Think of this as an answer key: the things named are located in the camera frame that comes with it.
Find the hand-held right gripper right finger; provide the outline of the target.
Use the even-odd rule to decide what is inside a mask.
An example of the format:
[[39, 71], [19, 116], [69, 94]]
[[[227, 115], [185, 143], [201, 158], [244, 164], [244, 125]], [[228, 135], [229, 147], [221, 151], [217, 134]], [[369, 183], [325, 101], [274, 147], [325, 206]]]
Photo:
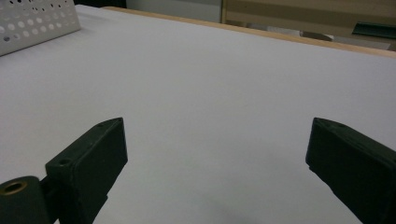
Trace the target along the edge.
[[315, 118], [305, 162], [363, 224], [396, 224], [396, 151]]

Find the wooden table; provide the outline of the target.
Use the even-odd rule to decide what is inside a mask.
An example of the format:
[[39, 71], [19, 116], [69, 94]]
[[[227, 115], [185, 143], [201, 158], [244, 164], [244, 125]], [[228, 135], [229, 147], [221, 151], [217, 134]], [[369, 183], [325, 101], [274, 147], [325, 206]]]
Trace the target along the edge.
[[245, 27], [233, 26], [233, 25], [229, 25], [229, 24], [216, 23], [216, 22], [211, 22], [211, 21], [199, 21], [199, 20], [195, 20], [195, 19], [180, 18], [180, 17], [176, 17], [176, 16], [169, 16], [169, 15], [163, 15], [163, 14], [158, 14], [158, 13], [152, 13], [152, 12], [146, 12], [146, 11], [140, 11], [140, 10], [134, 10], [134, 9], [128, 9], [128, 8], [121, 8], [121, 7], [101, 7], [101, 9], [117, 11], [117, 12], [127, 13], [127, 14], [133, 14], [133, 15], [139, 15], [139, 16], [144, 16], [144, 17], [150, 17], [150, 18], [156, 18], [156, 19], [162, 19], [162, 20], [185, 22], [185, 23], [189, 23], [189, 24], [202, 25], [205, 27], [213, 27], [213, 28], [218, 28], [218, 29], [223, 29], [223, 30], [230, 30], [230, 31], [235, 31], [235, 32], [245, 33], [245, 34], [250, 34], [250, 35], [258, 35], [258, 36], [262, 36], [262, 37], [268, 37], [268, 38], [284, 40], [284, 41], [289, 41], [289, 42], [294, 42], [294, 43], [301, 43], [301, 44], [306, 44], [306, 45], [311, 45], [311, 46], [320, 46], [320, 47], [330, 48], [330, 49], [340, 49], [340, 50], [353, 51], [353, 52], [358, 52], [358, 53], [371, 54], [371, 55], [377, 55], [377, 56], [383, 56], [383, 57], [396, 59], [396, 51], [391, 51], [391, 50], [372, 49], [372, 48], [348, 45], [348, 44], [337, 43], [337, 42], [334, 43], [334, 42], [318, 40], [318, 39], [313, 39], [313, 38], [307, 38], [307, 37], [301, 37], [301, 36], [295, 36], [295, 35], [285, 35], [285, 34], [273, 33], [273, 32], [268, 32], [268, 31], [263, 31], [263, 30], [256, 30], [256, 29], [250, 29], [250, 28], [245, 28]]

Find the white perforated plastic basket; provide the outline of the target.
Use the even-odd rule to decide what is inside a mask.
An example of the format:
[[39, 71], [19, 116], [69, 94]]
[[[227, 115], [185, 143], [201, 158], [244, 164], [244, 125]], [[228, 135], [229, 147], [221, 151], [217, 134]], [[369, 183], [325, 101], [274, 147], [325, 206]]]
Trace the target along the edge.
[[79, 29], [73, 0], [0, 0], [0, 56]]

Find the light wooden desk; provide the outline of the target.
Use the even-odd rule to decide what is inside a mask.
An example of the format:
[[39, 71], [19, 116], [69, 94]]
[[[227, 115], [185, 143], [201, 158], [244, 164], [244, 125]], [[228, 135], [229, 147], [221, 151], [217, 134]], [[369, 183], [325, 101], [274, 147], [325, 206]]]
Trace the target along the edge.
[[356, 38], [396, 49], [396, 0], [222, 0], [220, 21]]

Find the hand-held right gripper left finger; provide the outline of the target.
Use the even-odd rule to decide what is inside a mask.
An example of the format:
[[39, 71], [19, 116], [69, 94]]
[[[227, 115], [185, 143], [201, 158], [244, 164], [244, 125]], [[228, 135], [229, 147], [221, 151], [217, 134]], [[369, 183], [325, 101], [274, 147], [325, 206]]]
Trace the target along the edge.
[[94, 125], [46, 164], [61, 224], [92, 224], [128, 161], [122, 118]]

